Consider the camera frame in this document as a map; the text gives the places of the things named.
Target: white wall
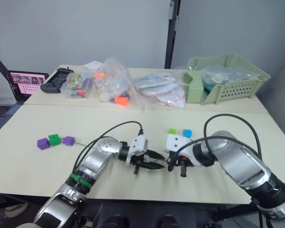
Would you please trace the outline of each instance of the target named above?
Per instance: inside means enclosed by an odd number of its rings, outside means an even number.
[[[0,0],[0,60],[10,70],[46,73],[60,64],[82,65],[111,56],[127,67],[163,68],[169,3]],[[8,94],[3,87],[0,98]]]
[[[278,74],[285,65],[285,0],[181,0],[172,67],[225,53]]]
[[[285,67],[269,83],[261,101],[285,134]]]

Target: plastic container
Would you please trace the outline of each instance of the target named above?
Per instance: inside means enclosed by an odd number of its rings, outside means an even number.
[[[250,63],[239,55],[226,54],[211,57],[194,57],[188,62],[188,67],[194,69],[193,72],[196,78],[198,77],[196,74],[200,75],[199,70],[210,65],[220,65],[229,68],[242,68],[257,73],[260,76],[257,80],[245,80],[240,82],[228,83],[226,85],[216,85],[208,95],[203,93],[201,98],[195,97],[196,91],[192,89],[195,87],[191,87],[191,83],[196,83],[196,80],[192,80],[188,88],[187,103],[193,103],[192,101],[201,99],[201,104],[208,104],[212,102],[215,102],[217,104],[220,101],[226,101],[246,96],[252,98],[259,90],[259,88],[268,79],[270,79],[269,74],[267,74],[265,71],[256,67],[255,65],[253,65],[252,63]],[[192,77],[192,73],[190,73],[189,71],[186,77]]]
[[[93,86],[93,74],[89,72],[74,72],[66,77],[60,91],[66,98],[87,98]]]

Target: white table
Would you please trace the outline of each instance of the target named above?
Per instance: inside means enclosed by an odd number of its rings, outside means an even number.
[[[100,107],[23,105],[0,130],[0,193],[52,196],[71,172],[74,161],[83,149],[80,145],[58,145],[40,150],[37,139],[58,133],[74,136],[88,143],[110,127],[128,120],[142,123],[149,148],[163,152],[168,128],[192,129],[193,138],[203,136],[205,121],[218,112],[148,109],[116,109]],[[264,162],[285,182],[285,135],[267,113],[235,113],[247,119],[259,134]],[[230,131],[239,140],[256,149],[249,128],[240,121],[222,117],[209,125],[209,134]],[[128,124],[109,135],[130,141],[138,126]],[[203,203],[250,202],[250,197],[220,168],[188,168],[187,178],[180,177],[180,168],[150,171],[114,161],[88,194],[89,198],[120,200],[163,200]]]
[[[59,67],[74,70],[75,72],[85,72],[87,69],[83,66],[76,65],[60,65]],[[145,69],[145,68],[129,68],[129,74],[132,78],[139,78],[144,75],[159,71],[172,71],[167,69]],[[46,94],[40,89],[36,91],[27,101],[26,104],[30,105],[69,105],[69,106],[87,106],[87,107],[100,107],[100,108],[123,108],[119,105],[112,103],[101,103],[97,97],[96,87],[92,87],[91,94],[86,99],[67,99],[62,93],[60,94]],[[145,102],[146,109],[159,109],[159,110],[171,110],[171,107],[159,106]],[[190,111],[216,111],[216,112],[254,112],[254,113],[267,113],[267,110],[254,96],[249,99],[248,97],[229,100],[221,102],[219,104],[186,104],[185,110]]]

